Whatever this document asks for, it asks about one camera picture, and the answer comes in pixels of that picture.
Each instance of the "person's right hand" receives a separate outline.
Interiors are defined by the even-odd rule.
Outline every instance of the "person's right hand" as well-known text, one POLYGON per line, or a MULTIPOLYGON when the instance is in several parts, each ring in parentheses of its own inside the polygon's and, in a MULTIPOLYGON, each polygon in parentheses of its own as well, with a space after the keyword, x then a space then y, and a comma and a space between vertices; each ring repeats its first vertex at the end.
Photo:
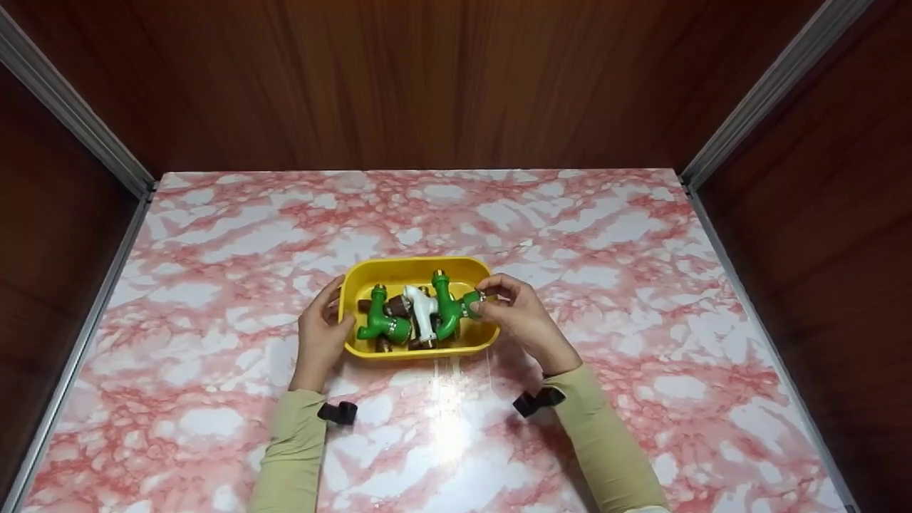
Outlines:
POLYGON ((495 301, 477 301, 469 308, 494 322, 538 360, 545 375, 563 374, 583 364, 564 333, 548 315, 531 285, 505 274, 483 279, 476 287, 495 301))

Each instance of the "beige sleeve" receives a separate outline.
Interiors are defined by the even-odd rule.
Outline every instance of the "beige sleeve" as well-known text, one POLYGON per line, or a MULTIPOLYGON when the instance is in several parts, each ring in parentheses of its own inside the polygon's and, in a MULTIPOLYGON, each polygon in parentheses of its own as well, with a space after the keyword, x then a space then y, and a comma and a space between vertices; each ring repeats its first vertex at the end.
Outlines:
POLYGON ((555 387, 566 396, 554 410, 570 436, 601 513, 668 508, 646 453, 607 404, 591 368, 583 365, 548 378, 544 386, 555 387))
POLYGON ((309 390, 286 392, 279 399, 249 513, 307 513, 316 509, 326 441, 326 421, 316 413, 325 401, 326 397, 309 390))

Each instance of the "hand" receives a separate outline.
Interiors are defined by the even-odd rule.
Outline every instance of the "hand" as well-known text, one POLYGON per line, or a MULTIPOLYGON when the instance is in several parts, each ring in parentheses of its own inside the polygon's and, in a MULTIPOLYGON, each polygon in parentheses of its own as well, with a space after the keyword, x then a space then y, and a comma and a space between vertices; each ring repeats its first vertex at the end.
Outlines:
POLYGON ((479 313, 482 320, 500 324, 538 361, 545 375, 570 372, 583 364, 531 285, 496 274, 483 279, 476 288, 487 296, 503 299, 475 302, 469 308, 479 313))
POLYGON ((297 319, 297 363, 288 390, 323 391, 329 370, 342 356, 345 339, 355 327, 346 312, 337 322, 339 286, 345 277, 329 282, 297 319))

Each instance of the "yellow plastic tray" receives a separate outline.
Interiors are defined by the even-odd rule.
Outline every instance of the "yellow plastic tray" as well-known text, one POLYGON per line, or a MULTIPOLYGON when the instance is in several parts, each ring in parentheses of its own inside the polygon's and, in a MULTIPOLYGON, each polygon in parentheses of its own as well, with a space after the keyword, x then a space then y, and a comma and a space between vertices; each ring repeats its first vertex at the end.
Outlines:
POLYGON ((470 256, 414 256, 411 258, 381 258, 366 260, 349 269, 342 282, 339 296, 339 320, 344 312, 355 314, 355 329, 348 334, 345 348, 360 358, 370 360, 412 360, 463 356, 474 354, 490 346, 500 332, 494 324, 473 319, 460 319, 460 336, 453 341, 440 343, 438 349, 409 351, 405 346, 394 345, 392 352, 374 351, 373 340, 358 340, 355 331, 367 323, 367 315, 358 312, 358 300, 370 299, 370 290, 382 283, 387 286, 389 297, 402 293, 406 285, 426 285, 433 293, 430 279, 435 269, 443 269, 450 277, 450 292, 456 298, 469 292, 478 282, 491 275, 491 270, 470 256))

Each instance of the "person's left hand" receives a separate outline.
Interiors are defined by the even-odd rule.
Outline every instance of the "person's left hand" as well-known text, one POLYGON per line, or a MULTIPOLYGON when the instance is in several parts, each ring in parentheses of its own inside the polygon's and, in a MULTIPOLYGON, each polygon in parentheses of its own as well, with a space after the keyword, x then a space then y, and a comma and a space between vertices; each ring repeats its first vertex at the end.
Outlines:
POLYGON ((346 312, 337 322, 339 276, 320 290, 297 320, 297 363, 288 390, 323 391, 329 370, 342 356, 345 339, 355 327, 355 317, 346 312))

